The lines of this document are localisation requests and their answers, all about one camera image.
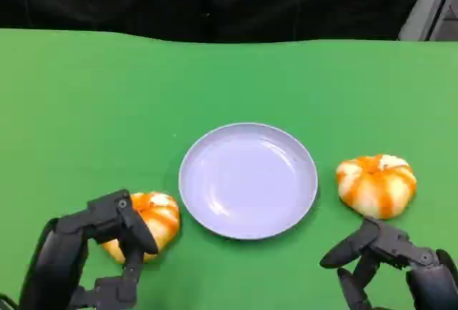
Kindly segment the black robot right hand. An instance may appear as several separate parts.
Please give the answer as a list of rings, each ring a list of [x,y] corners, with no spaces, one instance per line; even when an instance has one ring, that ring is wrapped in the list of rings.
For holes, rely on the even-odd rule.
[[[320,266],[337,270],[350,309],[375,309],[365,288],[383,263],[409,269],[406,283],[415,309],[457,308],[457,265],[448,252],[416,246],[407,232],[372,217],[331,248]]]

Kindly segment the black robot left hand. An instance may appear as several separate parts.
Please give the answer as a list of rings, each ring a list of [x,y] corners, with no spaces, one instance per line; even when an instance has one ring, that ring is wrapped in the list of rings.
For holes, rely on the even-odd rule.
[[[125,257],[119,276],[97,278],[93,289],[79,281],[88,257],[88,240],[116,239]],[[44,227],[26,273],[19,309],[131,309],[146,253],[158,246],[146,222],[121,189],[87,204],[87,208]]]

